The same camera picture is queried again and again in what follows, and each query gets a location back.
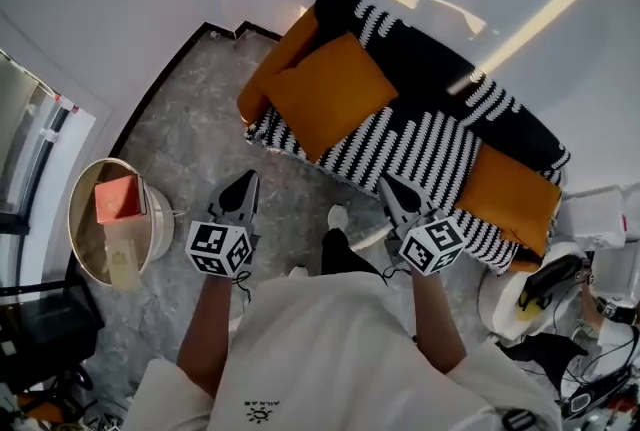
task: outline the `orange cushion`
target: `orange cushion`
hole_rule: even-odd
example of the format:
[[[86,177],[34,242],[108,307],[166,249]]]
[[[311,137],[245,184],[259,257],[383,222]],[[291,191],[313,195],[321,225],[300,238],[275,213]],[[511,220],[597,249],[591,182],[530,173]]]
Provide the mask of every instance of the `orange cushion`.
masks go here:
[[[238,96],[238,110],[247,125],[258,120],[269,107],[269,99],[260,87],[264,79],[295,67],[307,55],[317,32],[318,21],[312,6],[260,63]]]
[[[261,87],[313,163],[398,96],[351,33]]]
[[[456,207],[499,227],[503,240],[523,244],[542,257],[559,198],[558,186],[483,144]]]

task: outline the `black pants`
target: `black pants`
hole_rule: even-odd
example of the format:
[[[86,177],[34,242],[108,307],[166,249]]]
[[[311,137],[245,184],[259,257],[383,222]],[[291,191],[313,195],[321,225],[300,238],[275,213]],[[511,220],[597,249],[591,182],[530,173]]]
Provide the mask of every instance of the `black pants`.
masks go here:
[[[381,276],[380,273],[360,255],[349,248],[349,241],[339,228],[329,230],[322,239],[323,275],[364,271]]]

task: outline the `white shoe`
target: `white shoe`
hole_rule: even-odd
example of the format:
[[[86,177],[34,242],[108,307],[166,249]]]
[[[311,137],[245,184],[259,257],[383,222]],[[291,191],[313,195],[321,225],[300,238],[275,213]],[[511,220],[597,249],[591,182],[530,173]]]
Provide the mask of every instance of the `white shoe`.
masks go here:
[[[309,270],[306,267],[296,266],[289,272],[289,278],[309,278]]]
[[[347,208],[344,205],[334,205],[331,207],[329,215],[327,216],[327,223],[329,223],[329,230],[339,228],[344,232],[349,224]]]

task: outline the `marble floor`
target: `marble floor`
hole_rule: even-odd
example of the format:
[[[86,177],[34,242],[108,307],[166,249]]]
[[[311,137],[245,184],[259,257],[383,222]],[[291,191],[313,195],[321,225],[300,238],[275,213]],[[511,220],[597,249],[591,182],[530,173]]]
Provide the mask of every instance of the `marble floor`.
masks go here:
[[[217,181],[248,168],[260,174],[255,225],[261,239],[246,283],[250,289],[284,276],[296,264],[318,272],[326,216],[335,203],[348,208],[351,241],[383,223],[376,200],[299,161],[245,142],[235,100],[273,45],[251,32],[236,42],[203,36],[160,88],[126,142],[121,157],[184,215],[176,219],[168,252],[143,274],[142,290],[118,293],[89,280],[106,326],[85,367],[94,380],[95,397],[111,411],[127,407],[149,360],[176,359],[204,276],[184,254],[186,233],[190,221],[206,212],[207,196]],[[360,253],[379,269],[390,264],[382,243]],[[483,271],[481,264],[463,256],[443,274],[468,346],[482,342],[488,333],[476,310]],[[398,318],[413,334],[410,279],[398,273],[390,287]],[[234,287],[231,318],[241,315],[245,304],[243,292]]]

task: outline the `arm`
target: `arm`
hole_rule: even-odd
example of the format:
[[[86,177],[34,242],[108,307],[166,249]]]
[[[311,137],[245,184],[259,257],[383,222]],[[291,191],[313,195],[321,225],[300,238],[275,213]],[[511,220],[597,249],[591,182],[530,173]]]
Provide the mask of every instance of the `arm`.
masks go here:
[[[605,317],[598,312],[596,302],[593,300],[589,286],[586,283],[582,284],[582,313],[591,327],[597,332],[600,332]]]
[[[178,367],[215,399],[229,348],[231,280],[207,276],[178,353]]]
[[[467,355],[451,317],[439,274],[422,276],[413,268],[418,349],[434,368],[448,373]]]

